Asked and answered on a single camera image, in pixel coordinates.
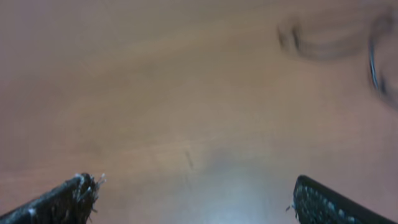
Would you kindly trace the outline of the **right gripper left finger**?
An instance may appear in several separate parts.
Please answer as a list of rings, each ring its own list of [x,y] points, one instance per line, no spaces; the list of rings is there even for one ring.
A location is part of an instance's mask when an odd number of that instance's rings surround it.
[[[106,182],[88,173],[75,174],[43,195],[1,215],[1,224],[86,224],[95,212],[99,190]]]

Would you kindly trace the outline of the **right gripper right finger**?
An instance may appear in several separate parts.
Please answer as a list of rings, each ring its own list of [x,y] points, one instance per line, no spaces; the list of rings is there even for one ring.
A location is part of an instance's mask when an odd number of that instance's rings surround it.
[[[397,224],[306,175],[297,177],[287,208],[300,224]]]

